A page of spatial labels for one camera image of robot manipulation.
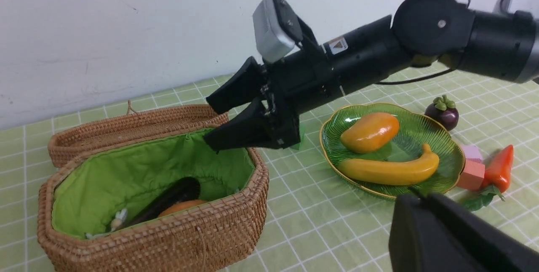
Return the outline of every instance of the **table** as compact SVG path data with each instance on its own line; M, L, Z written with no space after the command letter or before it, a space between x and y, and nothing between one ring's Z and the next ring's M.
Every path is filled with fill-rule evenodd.
M390 79L441 70L435 64L407 69ZM229 77L135 98L133 109L204 103L204 97ZM477 145L485 157L508 144L515 146L506 201L496 199L476 214L539 250L539 86L456 71L415 84L365 88L302 115L306 135L301 149L261 150L271 173L266 226L256 252L226 270L391 271L387 242L393 203L339 178L321 153L318 132L345 105L388 102L421 113L442 94L456 101L461 115L452 132L458 143ZM0 132L0 270L52 271L35 236L38 189L56 171L46 149L52 134L126 111L127 103L117 103ZM234 109L231 116L239 111ZM456 188L448 195L459 197L462 192Z

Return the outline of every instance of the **pink toy block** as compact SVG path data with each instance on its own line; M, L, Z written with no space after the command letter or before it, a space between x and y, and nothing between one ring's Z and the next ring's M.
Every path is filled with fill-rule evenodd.
M485 177L485 165L473 160L466 160L464 171L460 174L456 186L470 191L477 191Z
M476 163L483 162L483 156L476 146L460 146L460 148L464 152L466 159L475 161Z

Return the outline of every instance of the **mangosteen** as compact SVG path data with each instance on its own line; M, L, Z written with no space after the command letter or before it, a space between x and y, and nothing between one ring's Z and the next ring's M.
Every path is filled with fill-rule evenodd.
M425 115L441 123L446 130L453 130L459 122L459 111L454 101L446 95L435 98L425 110Z

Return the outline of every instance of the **toy bell pepper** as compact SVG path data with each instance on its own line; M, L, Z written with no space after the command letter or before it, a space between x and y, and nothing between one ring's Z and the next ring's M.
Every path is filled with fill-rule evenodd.
M507 191L511 184L511 169L514 156L512 145L500 151L492 162L485 169L485 177L481 184L481 189L493 184L500 190L500 193Z

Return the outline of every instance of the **orange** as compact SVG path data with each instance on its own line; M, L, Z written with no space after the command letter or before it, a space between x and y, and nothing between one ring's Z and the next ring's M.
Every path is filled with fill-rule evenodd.
M207 203L207 201L201 200L201 199L195 199L195 200L183 201L181 203L176 203L174 205L171 205L168 209L163 211L161 214L159 214L158 218L161 218L165 215L173 214L182 210L187 210L189 208L196 207L197 205L202 205L204 203Z
M341 134L341 143L355 153L374 152L389 143L399 129L395 116L384 112L370 113Z

